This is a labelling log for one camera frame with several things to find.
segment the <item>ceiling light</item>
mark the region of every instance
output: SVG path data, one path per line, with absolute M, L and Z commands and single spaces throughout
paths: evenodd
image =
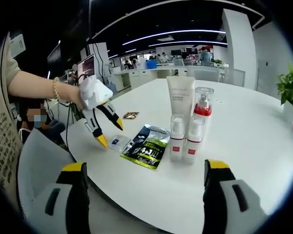
M 118 55 L 113 55 L 113 56 L 109 57 L 108 59 L 111 59 L 111 58 L 116 57 L 116 56 L 118 56 Z
M 172 31 L 172 32 L 166 32 L 166 33 L 159 33 L 159 34 L 154 34 L 154 35 L 150 35 L 147 37 L 143 37 L 143 38 L 139 38 L 139 39 L 135 39 L 129 42 L 124 43 L 123 45 L 127 45 L 139 40 L 143 40 L 146 38 L 151 38 L 151 37 L 156 37 L 156 36 L 160 36 L 160 35 L 165 35 L 165 34 L 172 34 L 172 33 L 189 33 L 189 32 L 205 32 L 205 33 L 223 33 L 225 34 L 226 32 L 224 31 L 216 31 L 216 30 L 205 30 L 205 29 L 193 29 L 193 30 L 179 30 L 179 31 Z
M 227 43 L 217 42 L 217 41 L 207 41 L 207 40 L 183 40 L 183 41 L 172 41 L 172 42 L 165 42 L 160 44 L 149 45 L 156 46 L 156 45 L 166 45 L 166 44 L 173 44 L 173 43 L 212 43 L 212 44 L 221 44 L 221 45 L 228 45 Z
M 131 52 L 131 51 L 135 51 L 136 49 L 133 49 L 133 50 L 128 50 L 128 51 L 126 51 L 125 53 L 128 53 L 128 52 Z

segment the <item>ceiling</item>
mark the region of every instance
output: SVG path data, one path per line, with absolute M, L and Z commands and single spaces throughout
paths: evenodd
M 151 48 L 149 45 L 161 43 L 157 39 L 165 36 L 148 38 L 122 46 L 123 43 L 137 38 L 177 30 L 220 30 L 224 8 L 247 14 L 251 25 L 261 19 L 261 16 L 252 11 L 227 3 L 214 0 L 183 0 L 157 5 L 128 15 L 125 19 L 97 34 L 128 13 L 161 2 L 164 1 L 92 0 L 90 30 L 88 27 L 88 0 L 45 0 L 40 3 L 39 11 L 30 11 L 25 14 L 20 14 L 24 10 L 19 7 L 20 12 L 15 10 L 17 14 L 14 17 L 16 20 L 13 22 L 13 31 L 23 33 L 26 51 L 17 57 L 17 61 L 23 70 L 46 76 L 49 69 L 47 56 L 59 40 L 61 40 L 63 57 L 61 69 L 64 72 L 65 68 L 80 61 L 79 51 L 86 43 L 106 42 L 110 50 L 109 56 L 115 54 L 121 56 L 125 54 L 125 51 L 131 49 L 148 50 Z M 232 2 L 244 3 L 245 6 L 263 14 L 266 18 L 257 27 L 271 20 L 268 11 L 256 1 L 234 0 Z M 89 31 L 90 40 L 86 41 Z M 172 36 L 175 40 L 216 41 L 218 34 L 196 32 L 177 33 Z

